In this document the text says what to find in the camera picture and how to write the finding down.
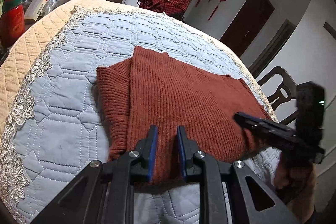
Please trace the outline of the person's right hand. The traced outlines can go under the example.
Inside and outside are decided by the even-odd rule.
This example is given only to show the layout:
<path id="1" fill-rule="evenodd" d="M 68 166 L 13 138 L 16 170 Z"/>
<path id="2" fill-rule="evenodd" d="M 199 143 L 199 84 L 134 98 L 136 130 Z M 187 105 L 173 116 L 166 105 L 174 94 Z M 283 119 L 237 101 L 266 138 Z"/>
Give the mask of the person's right hand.
<path id="1" fill-rule="evenodd" d="M 295 168 L 288 166 L 288 160 L 281 154 L 276 168 L 274 186 L 278 190 L 289 187 L 294 191 L 290 194 L 290 210 L 300 223 L 309 223 L 315 212 L 314 192 L 316 187 L 315 165 L 309 163 Z"/>

